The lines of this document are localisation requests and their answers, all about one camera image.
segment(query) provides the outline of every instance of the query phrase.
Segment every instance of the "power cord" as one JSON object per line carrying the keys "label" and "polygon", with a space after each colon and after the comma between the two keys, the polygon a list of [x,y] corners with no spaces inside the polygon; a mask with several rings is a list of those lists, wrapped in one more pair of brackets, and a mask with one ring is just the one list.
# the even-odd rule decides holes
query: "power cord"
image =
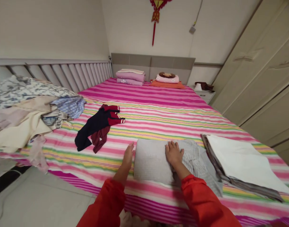
{"label": "power cord", "polygon": [[[201,2],[200,2],[200,7],[199,7],[199,10],[198,10],[198,13],[197,13],[197,16],[196,16],[196,20],[195,20],[193,26],[195,26],[195,24],[197,23],[197,20],[198,20],[198,17],[199,17],[199,13],[201,11],[202,3],[203,3],[203,0],[201,0]],[[193,34],[193,38],[192,38],[192,42],[191,42],[191,46],[190,46],[190,50],[189,50],[189,57],[191,55],[191,49],[192,49],[193,41],[194,41],[194,34]]]}

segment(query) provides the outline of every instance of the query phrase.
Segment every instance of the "red tassel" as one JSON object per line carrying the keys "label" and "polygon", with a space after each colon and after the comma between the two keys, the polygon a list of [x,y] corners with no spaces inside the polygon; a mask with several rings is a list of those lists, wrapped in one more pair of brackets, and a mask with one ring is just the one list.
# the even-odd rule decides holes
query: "red tassel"
{"label": "red tassel", "polygon": [[154,22],[154,30],[153,30],[153,41],[152,41],[152,46],[154,46],[155,28],[156,28],[156,21]]}

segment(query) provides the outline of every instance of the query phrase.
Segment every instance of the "red sleeve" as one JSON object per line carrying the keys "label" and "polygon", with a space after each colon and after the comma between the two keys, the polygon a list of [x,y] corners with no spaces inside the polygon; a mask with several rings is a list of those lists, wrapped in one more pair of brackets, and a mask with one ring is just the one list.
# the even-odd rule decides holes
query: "red sleeve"
{"label": "red sleeve", "polygon": [[88,206],[77,227],[119,227],[119,214],[126,200],[123,191],[124,186],[121,183],[107,179],[94,204]]}
{"label": "red sleeve", "polygon": [[190,174],[182,180],[181,189],[198,226],[241,226],[203,179]]}

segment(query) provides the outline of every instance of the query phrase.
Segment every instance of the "orange pillow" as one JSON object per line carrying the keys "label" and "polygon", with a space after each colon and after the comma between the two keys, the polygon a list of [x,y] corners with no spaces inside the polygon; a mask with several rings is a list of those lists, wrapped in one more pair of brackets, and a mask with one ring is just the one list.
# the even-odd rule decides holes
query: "orange pillow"
{"label": "orange pillow", "polygon": [[165,87],[165,88],[178,88],[178,89],[186,89],[181,82],[178,84],[170,84],[170,83],[162,83],[156,80],[151,80],[150,86],[153,87]]}

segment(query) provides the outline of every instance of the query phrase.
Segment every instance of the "bed rail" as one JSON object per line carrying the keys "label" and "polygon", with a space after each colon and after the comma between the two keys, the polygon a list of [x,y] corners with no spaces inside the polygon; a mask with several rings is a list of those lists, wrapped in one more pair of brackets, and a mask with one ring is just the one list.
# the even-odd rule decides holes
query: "bed rail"
{"label": "bed rail", "polygon": [[80,92],[113,77],[111,61],[1,59],[0,82],[17,74]]}

